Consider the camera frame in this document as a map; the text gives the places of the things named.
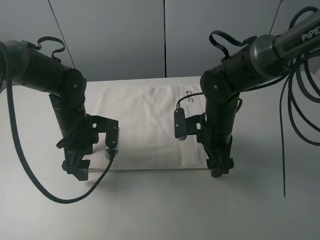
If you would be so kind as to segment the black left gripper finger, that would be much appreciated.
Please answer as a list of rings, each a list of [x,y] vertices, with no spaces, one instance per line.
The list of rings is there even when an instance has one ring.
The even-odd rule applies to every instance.
[[[76,156],[74,160],[74,176],[78,181],[87,181],[89,178],[89,159],[82,159]]]
[[[65,155],[65,159],[62,162],[62,169],[69,175],[73,175],[78,178],[79,159],[77,155]]]

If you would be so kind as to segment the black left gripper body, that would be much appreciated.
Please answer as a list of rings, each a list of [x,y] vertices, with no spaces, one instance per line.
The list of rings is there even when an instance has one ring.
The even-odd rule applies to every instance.
[[[93,144],[98,142],[98,133],[93,127],[92,116],[87,114],[75,120],[66,136],[57,144],[58,149],[64,150],[67,165],[79,165],[85,155],[93,152]]]

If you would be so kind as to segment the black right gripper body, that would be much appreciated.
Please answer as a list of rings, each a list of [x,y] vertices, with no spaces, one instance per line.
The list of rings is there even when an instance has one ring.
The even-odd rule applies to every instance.
[[[231,134],[220,134],[217,130],[210,128],[205,113],[199,118],[200,129],[196,134],[196,141],[203,145],[207,155],[207,163],[233,163],[230,157],[233,137]]]

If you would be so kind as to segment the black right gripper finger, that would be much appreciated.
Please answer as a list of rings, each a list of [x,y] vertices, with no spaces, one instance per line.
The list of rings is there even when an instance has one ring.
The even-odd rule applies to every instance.
[[[209,158],[206,159],[207,168],[210,170],[212,177],[220,177],[220,169],[215,159]]]
[[[219,167],[219,176],[229,174],[229,171],[234,168],[234,160],[233,158],[227,158],[224,160]]]

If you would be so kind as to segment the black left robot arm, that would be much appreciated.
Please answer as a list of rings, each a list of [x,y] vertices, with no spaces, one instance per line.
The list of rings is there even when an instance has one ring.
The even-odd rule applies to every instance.
[[[9,78],[15,85],[49,94],[62,139],[57,148],[64,150],[62,169],[79,181],[89,178],[90,161],[84,156],[92,153],[98,135],[94,133],[92,117],[85,109],[87,81],[75,68],[65,66],[54,55],[40,52],[42,43],[56,37],[41,37],[37,44],[9,40],[3,44],[7,53]]]

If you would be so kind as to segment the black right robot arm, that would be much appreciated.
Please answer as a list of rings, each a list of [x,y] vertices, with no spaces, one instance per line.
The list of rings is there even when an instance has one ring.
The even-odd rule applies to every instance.
[[[240,94],[263,89],[284,81],[291,90],[293,79],[305,97],[319,103],[319,87],[313,80],[309,60],[320,54],[320,11],[307,6],[292,18],[288,30],[280,35],[264,34],[238,41],[215,30],[209,35],[213,46],[224,53],[221,64],[205,71],[200,87],[205,111],[200,117],[197,140],[208,156],[212,177],[227,174],[234,162],[230,157],[232,129],[242,100]],[[302,72],[317,93],[312,95],[302,80]]]

